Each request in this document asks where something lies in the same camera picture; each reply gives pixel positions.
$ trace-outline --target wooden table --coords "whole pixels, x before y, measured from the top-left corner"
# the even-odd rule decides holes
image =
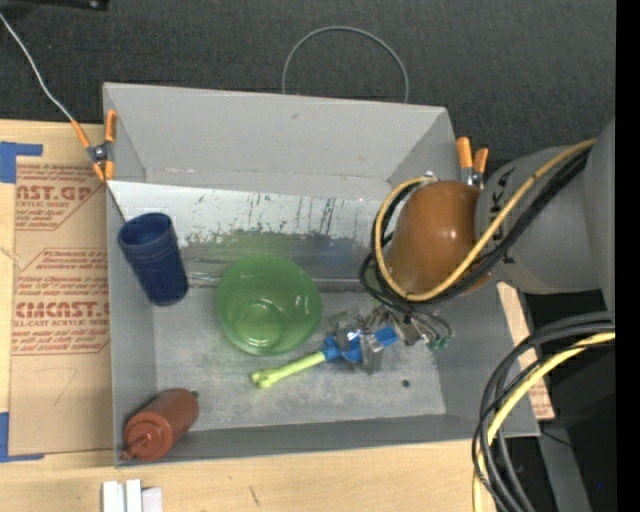
[[[471,476],[468,441],[126,469],[99,451],[0,465],[0,508],[99,511],[102,482],[140,478],[167,512],[469,512]]]

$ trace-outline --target cardboard sheet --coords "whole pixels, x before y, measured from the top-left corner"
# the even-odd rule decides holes
[[[102,142],[102,126],[86,130]],[[67,123],[0,121],[0,140],[43,146],[17,160],[9,453],[107,448],[105,187]]]

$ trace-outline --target blue plastic cup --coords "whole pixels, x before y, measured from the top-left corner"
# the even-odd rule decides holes
[[[118,244],[152,303],[168,306],[186,295],[189,283],[169,216],[153,212],[129,220]]]

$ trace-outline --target white object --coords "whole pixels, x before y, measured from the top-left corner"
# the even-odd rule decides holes
[[[127,480],[125,488],[127,493],[126,512],[142,512],[142,480]]]
[[[161,487],[149,487],[142,491],[142,510],[143,512],[162,512]]]
[[[102,484],[102,512],[126,512],[124,484],[111,480]]]
[[[142,481],[131,479],[126,482],[109,480],[102,483],[102,512],[143,512],[147,508],[143,507]],[[160,493],[160,508],[157,505],[150,505],[151,512],[162,512],[162,493]]]

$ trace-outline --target black cable bundle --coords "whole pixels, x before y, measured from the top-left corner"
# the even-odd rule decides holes
[[[491,375],[482,395],[480,422],[472,440],[472,457],[476,474],[495,500],[499,510],[506,512],[535,512],[513,468],[502,428],[498,429],[496,433],[497,443],[495,443],[494,447],[489,446],[487,437],[491,415],[504,404],[510,392],[519,386],[534,370],[539,368],[544,363],[544,360],[538,359],[521,371],[508,385],[505,385],[507,374],[512,365],[527,350],[539,351],[542,345],[550,343],[560,343],[560,348],[555,353],[570,350],[573,348],[573,342],[578,337],[613,330],[615,330],[614,312],[588,313],[559,320],[543,327],[537,333],[524,340],[502,360]],[[598,346],[611,347],[614,345],[604,344]],[[481,450],[486,463],[487,475],[483,474],[479,464],[479,450]],[[503,479],[498,470],[495,460],[496,451],[502,459],[507,481]]]

